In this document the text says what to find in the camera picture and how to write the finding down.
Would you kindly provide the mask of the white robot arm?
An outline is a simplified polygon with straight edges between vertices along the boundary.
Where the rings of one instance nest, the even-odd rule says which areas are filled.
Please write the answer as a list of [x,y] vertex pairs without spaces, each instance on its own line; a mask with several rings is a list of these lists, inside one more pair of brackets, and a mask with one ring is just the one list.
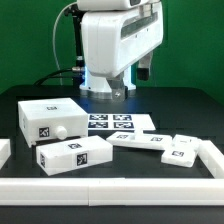
[[163,40],[161,0],[77,0],[83,13],[81,34],[86,67],[81,92],[122,101],[136,90],[138,78],[150,75],[153,50]]

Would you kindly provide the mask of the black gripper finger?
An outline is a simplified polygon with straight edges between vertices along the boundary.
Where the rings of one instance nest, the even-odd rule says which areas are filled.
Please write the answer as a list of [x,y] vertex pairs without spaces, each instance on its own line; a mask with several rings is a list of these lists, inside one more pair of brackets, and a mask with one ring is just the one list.
[[114,78],[108,78],[107,82],[112,91],[112,100],[124,101],[127,95],[127,87],[124,84],[124,74],[121,73]]
[[137,78],[142,81],[147,81],[150,76],[151,62],[152,62],[152,53],[148,53],[138,62],[137,66]]

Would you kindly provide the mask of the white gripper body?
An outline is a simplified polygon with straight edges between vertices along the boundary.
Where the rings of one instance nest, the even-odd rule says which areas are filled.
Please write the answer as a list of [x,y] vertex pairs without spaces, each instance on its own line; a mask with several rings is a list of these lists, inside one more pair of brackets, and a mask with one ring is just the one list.
[[114,78],[163,40],[161,1],[81,1],[84,59],[93,76]]

